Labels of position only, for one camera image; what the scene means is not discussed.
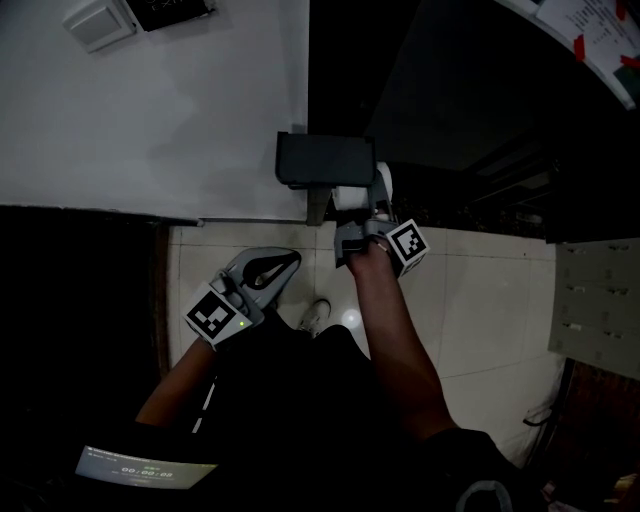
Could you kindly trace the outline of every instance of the forearm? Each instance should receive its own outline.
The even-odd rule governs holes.
[[[198,338],[158,384],[136,417],[139,423],[170,427],[203,383],[216,359],[211,346]]]
[[[436,369],[413,327],[391,262],[379,247],[369,261],[352,268],[358,301],[378,379],[403,427],[426,439],[455,427]]]

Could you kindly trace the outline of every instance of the light switch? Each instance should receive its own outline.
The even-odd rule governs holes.
[[[63,26],[88,52],[134,34],[136,29],[119,0],[96,0],[68,16]]]

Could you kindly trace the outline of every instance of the tile floor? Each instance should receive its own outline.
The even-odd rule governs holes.
[[[172,230],[169,247],[169,337],[172,362],[195,334],[180,310],[199,284],[246,247],[296,249],[302,266],[280,299],[295,327],[317,297],[331,301],[330,323],[358,316],[353,279],[333,259],[335,224],[207,223]],[[551,326],[555,247],[540,240],[422,228],[428,257],[400,279],[411,316],[438,369],[454,420],[483,430],[522,464],[555,396],[564,359],[546,350]],[[362,325],[352,329],[368,355]]]

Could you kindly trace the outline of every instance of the display screen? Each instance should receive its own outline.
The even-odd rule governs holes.
[[[85,446],[76,475],[138,487],[189,489],[216,466],[141,459]]]

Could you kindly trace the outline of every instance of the white wall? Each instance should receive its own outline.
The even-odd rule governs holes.
[[[306,125],[308,0],[217,0],[218,15],[87,54],[81,0],[0,0],[0,204],[304,219],[274,175]]]

